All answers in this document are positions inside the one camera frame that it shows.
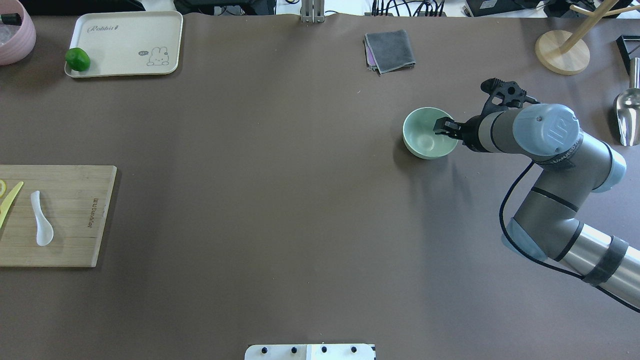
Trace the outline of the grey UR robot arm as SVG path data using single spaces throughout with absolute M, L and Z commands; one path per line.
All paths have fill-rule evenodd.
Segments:
M 480 88 L 488 98 L 479 115 L 465 122 L 441 117 L 433 132 L 473 152 L 530 160 L 498 211 L 505 245 L 638 312 L 638 249 L 577 217 L 590 194 L 621 182 L 624 157 L 583 131 L 566 105 L 542 104 L 513 80 L 487 79 Z

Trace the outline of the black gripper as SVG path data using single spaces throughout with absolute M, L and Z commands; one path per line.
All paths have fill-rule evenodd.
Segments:
M 488 94 L 480 115 L 471 117 L 465 123 L 441 117 L 435 121 L 435 134 L 462 141 L 474 152 L 502 153 L 493 139 L 493 129 L 499 117 L 504 112 L 515 115 L 525 104 L 536 105 L 540 101 L 529 96 L 514 80 L 487 79 L 482 82 L 480 89 Z

